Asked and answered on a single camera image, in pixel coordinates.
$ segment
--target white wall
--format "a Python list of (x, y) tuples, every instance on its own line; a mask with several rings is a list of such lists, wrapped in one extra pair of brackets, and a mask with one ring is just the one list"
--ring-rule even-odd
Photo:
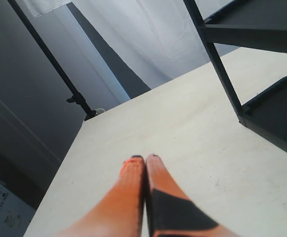
[[(69, 11), (34, 19), (18, 0), (47, 46), (92, 108), (119, 104), (93, 68), (77, 39), (59, 20)], [(0, 0), (0, 153), (45, 190), (67, 153), (84, 118), (80, 106), (69, 104), (70, 91), (15, 12)]]

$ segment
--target white table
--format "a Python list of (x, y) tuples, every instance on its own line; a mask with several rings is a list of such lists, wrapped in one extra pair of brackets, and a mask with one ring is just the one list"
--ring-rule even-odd
[[(287, 54), (240, 48), (222, 60), (242, 103), (287, 76)], [(208, 63), (85, 122), (25, 237), (53, 236), (79, 219), (125, 159), (150, 153), (231, 230), (287, 236), (287, 153), (238, 123)]]

